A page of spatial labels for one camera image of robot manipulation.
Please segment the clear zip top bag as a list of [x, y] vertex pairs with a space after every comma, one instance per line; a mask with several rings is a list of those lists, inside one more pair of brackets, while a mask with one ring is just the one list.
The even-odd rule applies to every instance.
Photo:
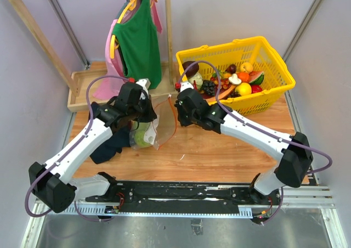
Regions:
[[150, 128], [145, 136], [149, 136], [149, 142], [156, 150], [166, 144], [176, 133], [177, 113], [172, 103], [172, 95], [163, 95], [152, 99], [152, 106], [157, 119], [150, 123]]

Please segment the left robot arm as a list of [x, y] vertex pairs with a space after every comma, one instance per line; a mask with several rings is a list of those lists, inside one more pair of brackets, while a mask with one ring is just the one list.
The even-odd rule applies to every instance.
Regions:
[[74, 201], [99, 195], [110, 202], [117, 197], [117, 188], [107, 176], [95, 175], [81, 181], [72, 180], [76, 170], [99, 146], [108, 141], [131, 121], [151, 122], [157, 118], [153, 110], [147, 78], [127, 81], [119, 95], [106, 104], [90, 110], [85, 128], [64, 149], [44, 164], [33, 163], [29, 168], [31, 194], [47, 205], [49, 211], [61, 213]]

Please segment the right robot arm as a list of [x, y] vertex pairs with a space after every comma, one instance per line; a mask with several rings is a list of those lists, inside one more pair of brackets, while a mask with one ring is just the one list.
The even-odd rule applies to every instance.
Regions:
[[257, 174], [251, 182], [247, 195], [254, 204], [263, 203], [268, 195], [283, 186], [301, 186], [313, 160], [308, 139], [303, 133], [291, 136], [277, 132], [222, 104], [209, 105], [197, 90], [190, 87], [180, 89], [175, 107], [182, 126], [195, 124], [207, 131], [241, 139], [276, 160], [276, 166]]

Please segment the yellow plastic shopping basket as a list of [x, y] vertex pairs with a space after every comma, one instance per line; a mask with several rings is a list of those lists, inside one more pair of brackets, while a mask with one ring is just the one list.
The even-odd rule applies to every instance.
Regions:
[[296, 84], [263, 36], [181, 50], [176, 58], [181, 74], [186, 62], [198, 62], [195, 69], [205, 83], [222, 84], [220, 102], [242, 115], [265, 111]]

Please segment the green toy cabbage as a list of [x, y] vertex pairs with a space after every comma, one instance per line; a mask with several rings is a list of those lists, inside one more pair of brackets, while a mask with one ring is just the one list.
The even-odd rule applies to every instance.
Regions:
[[150, 123], [132, 122], [131, 131], [129, 133], [129, 143], [133, 149], [148, 148], [152, 146], [149, 142], [149, 136], [145, 136], [150, 128]]

